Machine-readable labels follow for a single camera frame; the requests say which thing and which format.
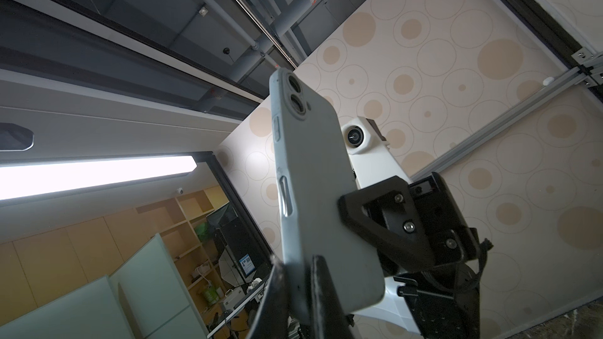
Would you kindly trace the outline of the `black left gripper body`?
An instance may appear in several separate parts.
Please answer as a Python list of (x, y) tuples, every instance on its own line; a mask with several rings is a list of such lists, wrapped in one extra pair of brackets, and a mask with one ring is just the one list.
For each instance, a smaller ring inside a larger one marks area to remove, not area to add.
[(400, 236), (400, 249), (388, 258), (401, 272), (427, 272), (481, 256), (477, 230), (466, 223), (440, 174), (404, 187), (386, 202), (385, 226)]

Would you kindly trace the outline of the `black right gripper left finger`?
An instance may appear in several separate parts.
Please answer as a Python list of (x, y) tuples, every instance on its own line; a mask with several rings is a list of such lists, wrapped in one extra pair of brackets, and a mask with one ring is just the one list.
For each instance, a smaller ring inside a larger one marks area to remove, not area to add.
[(272, 256), (271, 262), (273, 267), (265, 288), (264, 297), (247, 338), (284, 339), (288, 336), (289, 292), (287, 274), (283, 262), (278, 257)]

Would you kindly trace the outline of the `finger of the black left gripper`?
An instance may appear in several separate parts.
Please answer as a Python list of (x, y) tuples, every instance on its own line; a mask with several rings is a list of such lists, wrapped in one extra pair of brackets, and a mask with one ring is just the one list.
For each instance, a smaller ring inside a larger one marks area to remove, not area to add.
[(408, 183), (394, 176), (343, 195), (344, 224), (378, 251), (384, 273), (415, 273), (432, 268), (435, 252)]

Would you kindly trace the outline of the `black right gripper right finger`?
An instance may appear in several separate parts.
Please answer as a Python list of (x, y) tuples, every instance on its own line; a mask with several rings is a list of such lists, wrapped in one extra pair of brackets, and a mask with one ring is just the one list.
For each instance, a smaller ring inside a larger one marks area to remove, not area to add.
[(311, 338), (353, 338), (347, 315), (339, 302), (337, 291), (324, 257), (312, 258), (311, 287)]

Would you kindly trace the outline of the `black smartphone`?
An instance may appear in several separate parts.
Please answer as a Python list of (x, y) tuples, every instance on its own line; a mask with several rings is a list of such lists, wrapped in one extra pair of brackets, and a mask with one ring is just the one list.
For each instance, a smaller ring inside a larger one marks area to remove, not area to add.
[(357, 190), (332, 105), (291, 71), (269, 80), (280, 227), (291, 313), (311, 322), (312, 258), (325, 258), (345, 313), (377, 304), (385, 278), (377, 250), (347, 228), (338, 200)]

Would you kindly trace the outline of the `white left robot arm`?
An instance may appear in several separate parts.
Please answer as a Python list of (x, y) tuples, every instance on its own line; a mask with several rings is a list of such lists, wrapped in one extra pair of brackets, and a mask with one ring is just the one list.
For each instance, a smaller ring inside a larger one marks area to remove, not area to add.
[(478, 338), (480, 281), (492, 243), (466, 223), (438, 173), (394, 176), (339, 199), (347, 227), (378, 251), (382, 301), (363, 314), (425, 338)]

